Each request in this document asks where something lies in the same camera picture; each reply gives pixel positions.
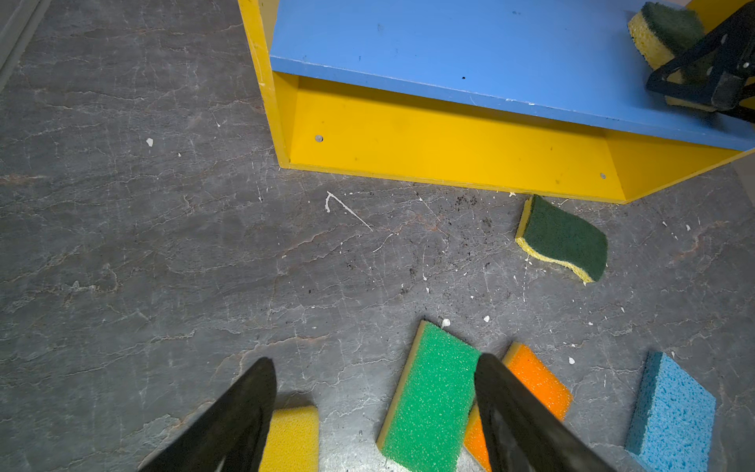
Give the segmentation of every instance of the gray floor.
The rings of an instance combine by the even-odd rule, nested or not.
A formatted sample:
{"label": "gray floor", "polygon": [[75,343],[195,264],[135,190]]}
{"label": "gray floor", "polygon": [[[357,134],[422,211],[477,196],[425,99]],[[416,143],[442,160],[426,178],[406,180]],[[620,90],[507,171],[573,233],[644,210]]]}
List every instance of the gray floor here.
{"label": "gray floor", "polygon": [[399,470],[374,439],[422,318],[531,345],[618,470],[664,350],[718,399],[710,469],[755,462],[755,209],[731,166],[556,200],[609,236],[583,286],[513,241],[525,196],[279,169],[233,0],[53,2],[0,94],[0,159],[2,470],[134,470],[260,356],[281,404],[319,407],[321,470]]}

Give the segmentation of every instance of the dark green scrubber side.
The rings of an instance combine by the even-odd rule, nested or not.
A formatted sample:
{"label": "dark green scrubber side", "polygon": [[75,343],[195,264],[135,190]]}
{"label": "dark green scrubber side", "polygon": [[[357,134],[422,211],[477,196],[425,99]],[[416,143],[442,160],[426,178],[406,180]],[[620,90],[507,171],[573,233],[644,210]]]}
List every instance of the dark green scrubber side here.
{"label": "dark green scrubber side", "polygon": [[532,210],[523,237],[536,252],[570,262],[587,272],[592,280],[600,279],[606,270],[609,247],[606,235],[541,196],[532,197]]}

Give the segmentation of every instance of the green scouring pad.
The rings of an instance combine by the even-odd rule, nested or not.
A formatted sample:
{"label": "green scouring pad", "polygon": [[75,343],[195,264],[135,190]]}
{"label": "green scouring pad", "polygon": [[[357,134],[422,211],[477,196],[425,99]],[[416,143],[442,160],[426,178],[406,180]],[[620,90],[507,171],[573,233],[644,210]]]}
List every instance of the green scouring pad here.
{"label": "green scouring pad", "polygon": [[606,235],[538,195],[524,205],[516,244],[534,258],[567,266],[585,283],[600,279],[606,270]]}
{"label": "green scouring pad", "polygon": [[[703,23],[694,11],[654,2],[645,3],[628,26],[634,45],[653,70],[683,54],[705,37]],[[668,80],[677,84],[705,83],[707,70],[712,64],[712,56],[708,55],[671,74]],[[669,105],[715,111],[709,106],[673,97],[666,97],[666,102]]]}
{"label": "green scouring pad", "polygon": [[474,400],[479,351],[422,321],[377,448],[412,472],[453,472]]}

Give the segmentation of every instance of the scrub sponge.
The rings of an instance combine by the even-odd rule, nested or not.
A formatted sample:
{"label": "scrub sponge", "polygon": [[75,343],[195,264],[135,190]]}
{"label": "scrub sponge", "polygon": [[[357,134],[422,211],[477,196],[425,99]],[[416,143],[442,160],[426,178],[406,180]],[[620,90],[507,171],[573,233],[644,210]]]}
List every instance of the scrub sponge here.
{"label": "scrub sponge", "polygon": [[319,425],[315,406],[274,411],[260,472],[317,472]]}
{"label": "scrub sponge", "polygon": [[[634,45],[653,70],[683,54],[705,37],[703,23],[694,11],[672,8],[660,3],[645,3],[628,26]],[[683,67],[680,72],[671,74],[668,80],[677,84],[705,83],[707,69],[712,64],[710,57],[703,57]],[[673,97],[666,97],[666,103],[715,111],[710,106]]]}
{"label": "scrub sponge", "polygon": [[524,205],[516,244],[534,258],[567,266],[585,283],[600,279],[606,269],[606,235],[538,195]]}
{"label": "scrub sponge", "polygon": [[713,395],[651,352],[624,448],[648,472],[705,472],[715,414]]}
{"label": "scrub sponge", "polygon": [[[521,343],[511,344],[504,357],[504,365],[548,408],[549,412],[563,421],[574,397],[529,347]],[[470,413],[464,446],[485,470],[492,472],[477,405]]]}
{"label": "scrub sponge", "polygon": [[412,472],[452,472],[474,400],[479,351],[422,321],[377,448]]}

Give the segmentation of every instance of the yellow side panel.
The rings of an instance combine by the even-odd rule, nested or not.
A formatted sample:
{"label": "yellow side panel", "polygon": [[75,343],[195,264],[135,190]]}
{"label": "yellow side panel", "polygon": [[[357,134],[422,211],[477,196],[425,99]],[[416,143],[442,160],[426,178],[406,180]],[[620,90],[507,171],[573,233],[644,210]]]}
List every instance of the yellow side panel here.
{"label": "yellow side panel", "polygon": [[737,159],[734,150],[606,130],[627,200],[635,200]]}
{"label": "yellow side panel", "polygon": [[739,10],[750,0],[692,0],[687,8],[697,12],[705,26],[705,31],[711,31],[720,25],[732,13]]}
{"label": "yellow side panel", "polygon": [[298,94],[292,168],[625,200],[598,128],[305,77]]}
{"label": "yellow side panel", "polygon": [[[270,66],[270,45],[273,43],[273,30],[278,15],[278,0],[239,0],[239,9],[244,21],[251,59],[254,61],[254,71],[257,73],[260,94],[265,103],[265,113],[278,154],[278,162],[281,167],[286,167],[291,140],[290,121],[296,109],[297,80],[276,78]],[[281,88],[279,92],[276,92],[277,87]]]}

